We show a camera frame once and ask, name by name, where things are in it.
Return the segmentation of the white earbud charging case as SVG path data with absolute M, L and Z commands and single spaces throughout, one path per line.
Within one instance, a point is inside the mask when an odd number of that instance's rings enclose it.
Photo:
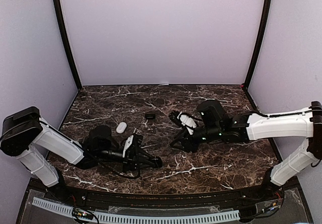
M 122 134 L 127 128 L 127 123 L 126 122 L 120 122 L 116 128 L 116 132 L 118 134 Z

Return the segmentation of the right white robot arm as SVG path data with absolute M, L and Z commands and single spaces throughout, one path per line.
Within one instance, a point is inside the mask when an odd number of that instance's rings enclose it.
M 182 131 L 171 147 L 194 153 L 202 143 L 222 140 L 228 143 L 249 142 L 264 138 L 299 136 L 303 143 L 285 160 L 265 173 L 257 197 L 267 201 L 290 178 L 321 160 L 321 103 L 300 110 L 263 114 L 258 111 L 229 117 L 218 100 L 206 100 L 197 107 L 200 118 L 173 111 L 170 120 Z

